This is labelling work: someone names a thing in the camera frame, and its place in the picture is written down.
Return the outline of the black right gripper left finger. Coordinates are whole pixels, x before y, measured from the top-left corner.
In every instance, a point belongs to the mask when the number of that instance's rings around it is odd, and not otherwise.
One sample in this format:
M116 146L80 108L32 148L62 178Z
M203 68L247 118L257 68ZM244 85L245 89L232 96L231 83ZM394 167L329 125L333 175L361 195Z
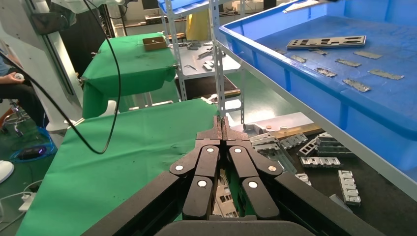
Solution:
M83 235L154 236L178 216L185 220L208 219L213 209L221 142L221 117L214 116L213 127L197 133L193 150Z

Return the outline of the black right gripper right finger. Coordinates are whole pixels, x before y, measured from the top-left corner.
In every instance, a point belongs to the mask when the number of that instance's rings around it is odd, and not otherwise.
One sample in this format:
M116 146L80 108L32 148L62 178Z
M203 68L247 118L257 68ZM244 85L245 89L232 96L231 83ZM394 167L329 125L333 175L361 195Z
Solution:
M280 165L263 157L248 135L223 118L223 141L238 182L237 224L245 236L379 236L381 232Z

